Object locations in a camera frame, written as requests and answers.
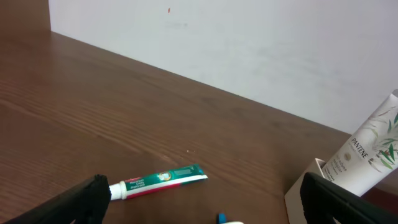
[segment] brown wooden surface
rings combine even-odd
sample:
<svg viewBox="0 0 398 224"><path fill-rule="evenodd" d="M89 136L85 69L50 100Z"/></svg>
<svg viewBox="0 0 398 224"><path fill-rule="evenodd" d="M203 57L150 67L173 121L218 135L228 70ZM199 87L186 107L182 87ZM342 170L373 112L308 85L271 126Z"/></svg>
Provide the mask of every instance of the brown wooden surface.
<svg viewBox="0 0 398 224"><path fill-rule="evenodd" d="M47 1L1 1L0 19L0 222L94 174L197 163L209 180L111 202L104 222L287 223L284 193L348 137L51 33Z"/></svg>

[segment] toothpaste tube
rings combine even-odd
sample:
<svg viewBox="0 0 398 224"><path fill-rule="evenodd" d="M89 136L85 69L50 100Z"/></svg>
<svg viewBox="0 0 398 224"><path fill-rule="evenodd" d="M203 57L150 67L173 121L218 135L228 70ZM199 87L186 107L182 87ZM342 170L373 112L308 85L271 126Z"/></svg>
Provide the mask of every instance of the toothpaste tube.
<svg viewBox="0 0 398 224"><path fill-rule="evenodd" d="M195 164L146 177L122 180L118 184L110 185L109 189L111 200L127 199L203 179L207 179L207 176Z"/></svg>

